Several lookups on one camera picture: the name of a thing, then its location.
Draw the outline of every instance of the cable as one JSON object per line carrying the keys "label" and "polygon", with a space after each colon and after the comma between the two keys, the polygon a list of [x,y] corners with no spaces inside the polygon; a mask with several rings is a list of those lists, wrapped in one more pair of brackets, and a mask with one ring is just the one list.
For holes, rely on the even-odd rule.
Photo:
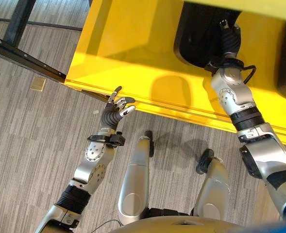
{"label": "cable", "polygon": [[101,227],[104,226],[106,223],[112,222],[112,221],[118,222],[118,223],[119,223],[119,226],[122,227],[122,224],[121,224],[121,222],[120,222],[119,220],[117,220],[117,219],[111,219],[111,220],[108,220],[108,221],[104,222],[103,224],[101,224],[101,225],[98,226],[97,228],[95,228],[93,231],[91,231],[91,233],[94,233],[98,228],[101,228]]}
{"label": "cable", "polygon": [[248,69],[252,69],[251,73],[246,77],[246,79],[243,81],[244,84],[247,84],[247,82],[251,79],[251,77],[253,76],[253,74],[256,72],[256,66],[251,65],[248,67],[244,67],[243,70],[248,70]]}

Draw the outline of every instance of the floor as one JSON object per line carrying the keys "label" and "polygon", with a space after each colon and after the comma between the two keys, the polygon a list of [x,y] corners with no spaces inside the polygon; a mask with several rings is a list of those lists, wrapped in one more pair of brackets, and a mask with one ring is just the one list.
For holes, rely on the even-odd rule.
{"label": "floor", "polygon": [[[17,0],[0,0],[0,17],[10,18]],[[37,0],[30,20],[82,27],[88,0]],[[0,22],[0,37],[7,23]],[[80,32],[27,26],[19,48],[67,73]],[[0,59],[0,232],[34,232],[57,201],[84,155],[87,137],[99,128],[104,104],[47,80],[42,93],[29,89],[34,74]],[[135,111],[118,129],[126,138],[116,150],[106,177],[91,197],[75,232],[91,232],[118,218],[117,201],[135,143],[153,130],[155,154],[150,160],[150,207],[189,213],[204,180],[195,173],[198,157],[214,150],[229,172],[229,222],[243,226],[275,213],[260,181],[248,175],[233,133]],[[263,211],[262,203],[267,202]],[[97,233],[118,227],[108,223]]]}

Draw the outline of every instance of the robot forearm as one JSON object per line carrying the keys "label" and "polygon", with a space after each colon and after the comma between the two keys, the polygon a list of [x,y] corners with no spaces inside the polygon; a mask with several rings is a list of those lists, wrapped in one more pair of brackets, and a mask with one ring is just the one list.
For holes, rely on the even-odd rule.
{"label": "robot forearm", "polygon": [[125,105],[135,100],[125,97],[114,102],[120,89],[118,87],[109,98],[101,116],[101,129],[88,138],[90,144],[73,179],[39,224],[36,233],[72,232],[71,229],[77,227],[91,195],[105,177],[107,166],[114,157],[114,148],[125,142],[122,133],[115,134],[115,130],[118,122],[135,109],[134,106],[125,108]]}
{"label": "robot forearm", "polygon": [[236,127],[238,139],[245,143],[240,152],[249,174],[265,182],[280,215],[286,217],[286,148],[258,111],[241,70],[235,64],[219,68],[212,87]]}

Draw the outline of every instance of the yellow table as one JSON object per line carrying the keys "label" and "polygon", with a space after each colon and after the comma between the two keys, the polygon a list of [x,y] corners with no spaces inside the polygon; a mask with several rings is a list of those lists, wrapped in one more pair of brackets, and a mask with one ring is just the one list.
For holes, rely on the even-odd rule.
{"label": "yellow table", "polygon": [[[180,0],[93,0],[65,85],[102,94],[122,85],[120,95],[135,98],[137,110],[235,132],[210,73],[173,52],[182,6]],[[254,100],[286,144],[286,99],[276,89],[284,22],[243,12],[238,24],[238,58],[257,67],[248,83]]]}

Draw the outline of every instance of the metal frame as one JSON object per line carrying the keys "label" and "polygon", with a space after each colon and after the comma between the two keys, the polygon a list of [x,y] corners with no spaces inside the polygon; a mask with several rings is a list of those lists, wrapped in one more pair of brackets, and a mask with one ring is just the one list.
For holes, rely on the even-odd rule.
{"label": "metal frame", "polygon": [[[67,27],[62,25],[44,24],[36,22],[28,22],[28,18],[32,12],[34,3],[36,0],[19,0],[12,18],[9,22],[4,39],[0,39],[0,57],[12,62],[18,66],[31,70],[41,76],[44,76],[55,82],[64,84],[66,74],[50,67],[49,65],[41,62],[40,60],[32,57],[31,55],[19,50],[18,44],[24,33],[26,24],[38,24],[48,27],[66,28],[70,30],[80,31],[79,28]],[[105,96],[99,93],[82,90],[83,93],[88,94],[98,100],[107,102],[109,96]]]}

